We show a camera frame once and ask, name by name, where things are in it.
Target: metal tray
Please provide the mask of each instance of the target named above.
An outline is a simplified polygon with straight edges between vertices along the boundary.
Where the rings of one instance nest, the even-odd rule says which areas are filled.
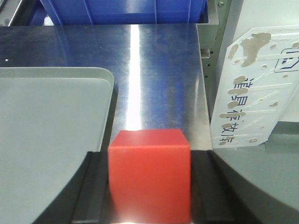
[[[102,68],[0,68],[0,220],[31,223],[99,151],[114,86]]]

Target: metal frame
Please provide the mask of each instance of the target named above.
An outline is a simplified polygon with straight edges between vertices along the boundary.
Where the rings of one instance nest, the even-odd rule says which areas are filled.
[[[217,94],[215,69],[232,0],[208,0],[208,23],[197,24],[206,98],[212,116]]]

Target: stainless steel surface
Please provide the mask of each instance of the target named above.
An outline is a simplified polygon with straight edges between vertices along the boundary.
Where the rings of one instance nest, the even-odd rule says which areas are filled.
[[[212,149],[195,24],[0,28],[0,66],[102,67],[121,129],[181,128],[193,150]]]
[[[0,27],[10,26],[22,1],[23,0],[5,0],[3,2],[3,8],[0,10]]]

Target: red cube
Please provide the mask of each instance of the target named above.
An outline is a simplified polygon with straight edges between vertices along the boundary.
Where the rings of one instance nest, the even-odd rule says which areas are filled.
[[[119,222],[190,222],[190,145],[181,130],[120,131],[108,155]]]

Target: blue container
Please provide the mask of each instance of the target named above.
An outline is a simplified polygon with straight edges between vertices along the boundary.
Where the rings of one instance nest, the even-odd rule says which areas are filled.
[[[206,0],[156,0],[158,23],[199,22]]]
[[[206,0],[41,0],[55,25],[199,22]]]

